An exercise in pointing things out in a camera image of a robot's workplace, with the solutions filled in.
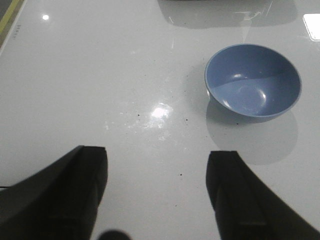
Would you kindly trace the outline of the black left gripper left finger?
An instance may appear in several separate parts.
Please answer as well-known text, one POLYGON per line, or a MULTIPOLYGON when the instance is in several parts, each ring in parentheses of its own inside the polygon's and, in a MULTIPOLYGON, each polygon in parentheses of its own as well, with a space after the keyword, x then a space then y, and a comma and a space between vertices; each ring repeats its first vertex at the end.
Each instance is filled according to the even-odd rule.
POLYGON ((104 147, 77 146, 0 192, 2 240, 89 240, 108 179, 104 147))

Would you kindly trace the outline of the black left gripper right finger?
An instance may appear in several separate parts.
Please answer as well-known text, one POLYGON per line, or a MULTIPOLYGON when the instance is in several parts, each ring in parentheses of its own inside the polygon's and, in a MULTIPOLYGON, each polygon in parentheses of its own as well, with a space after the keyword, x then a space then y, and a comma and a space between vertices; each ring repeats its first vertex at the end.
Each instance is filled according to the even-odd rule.
POLYGON ((222 240, 318 240, 320 232, 272 192, 237 151, 211 151, 206 188, 222 240))

